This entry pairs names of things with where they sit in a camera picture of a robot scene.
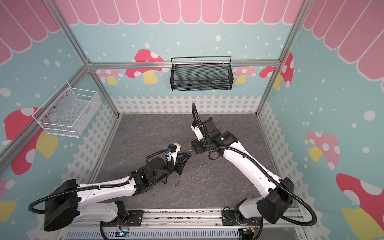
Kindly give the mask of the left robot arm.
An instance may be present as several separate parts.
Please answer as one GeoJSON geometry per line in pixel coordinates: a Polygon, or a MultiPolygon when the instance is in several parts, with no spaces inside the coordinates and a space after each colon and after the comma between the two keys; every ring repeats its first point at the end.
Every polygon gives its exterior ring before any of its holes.
{"type": "Polygon", "coordinates": [[[190,153],[154,156],[127,177],[99,184],[61,184],[45,200],[44,231],[53,232],[76,222],[104,222],[124,225],[131,220],[122,199],[144,194],[158,183],[166,184],[172,173],[182,174],[190,153]]]}

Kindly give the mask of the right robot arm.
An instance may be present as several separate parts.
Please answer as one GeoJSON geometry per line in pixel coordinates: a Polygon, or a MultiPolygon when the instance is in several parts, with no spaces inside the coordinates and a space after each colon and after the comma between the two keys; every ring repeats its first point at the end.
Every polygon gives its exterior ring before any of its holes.
{"type": "Polygon", "coordinates": [[[255,164],[257,160],[252,162],[244,156],[244,154],[248,155],[249,153],[239,140],[230,132],[221,133],[216,128],[212,118],[207,119],[202,124],[193,121],[191,129],[197,137],[191,142],[193,150],[197,154],[219,146],[231,147],[241,152],[218,150],[219,155],[235,165],[260,194],[258,198],[242,200],[234,207],[234,217],[238,223],[243,225],[249,219],[262,217],[269,223],[275,224],[291,206],[293,197],[272,183],[263,172],[269,174],[278,183],[283,184],[290,192],[294,190],[293,182],[288,178],[282,180],[264,166],[261,166],[262,170],[260,170],[255,164]]]}

